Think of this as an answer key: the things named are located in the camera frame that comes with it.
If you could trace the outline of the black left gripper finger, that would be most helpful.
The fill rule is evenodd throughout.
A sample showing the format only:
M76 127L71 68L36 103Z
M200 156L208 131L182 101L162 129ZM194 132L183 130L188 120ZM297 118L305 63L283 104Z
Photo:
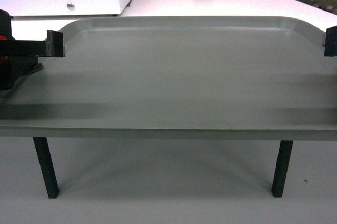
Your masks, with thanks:
M1 56L1 90L11 89L21 76L33 74L42 68L37 57Z
M63 33L58 31L47 30L43 41L1 40L1 56L63 58L65 55Z

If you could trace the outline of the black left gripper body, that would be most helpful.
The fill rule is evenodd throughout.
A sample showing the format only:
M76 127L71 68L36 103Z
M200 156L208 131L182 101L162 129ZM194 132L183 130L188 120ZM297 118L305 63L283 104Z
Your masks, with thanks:
M1 40L14 40L12 36L11 16L7 11L0 10L0 37Z

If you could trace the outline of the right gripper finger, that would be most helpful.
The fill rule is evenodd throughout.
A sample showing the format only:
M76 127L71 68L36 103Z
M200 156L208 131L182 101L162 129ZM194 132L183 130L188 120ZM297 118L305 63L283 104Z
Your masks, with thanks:
M337 55L337 26L326 29L323 35L322 46L325 57L336 57Z

